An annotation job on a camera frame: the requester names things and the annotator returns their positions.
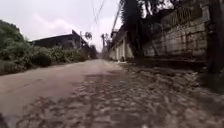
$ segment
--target paved road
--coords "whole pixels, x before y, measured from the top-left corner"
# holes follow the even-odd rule
[[[102,60],[37,69],[0,77],[0,112],[10,126],[15,124],[22,108],[38,97],[59,99],[68,96],[74,84],[88,75],[107,74],[120,70],[117,65]]]
[[[0,77],[0,111],[18,128],[223,128],[223,96],[194,95],[196,77],[102,60],[38,69]]]

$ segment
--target wall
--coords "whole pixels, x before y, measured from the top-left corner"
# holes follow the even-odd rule
[[[158,56],[185,56],[205,59],[207,49],[207,23],[210,21],[208,3],[191,0],[162,18],[161,31],[144,44],[147,57],[155,57],[154,45]]]
[[[134,58],[129,44],[126,42],[126,35],[123,35],[115,42],[115,45],[109,51],[109,57],[113,60],[125,60]]]

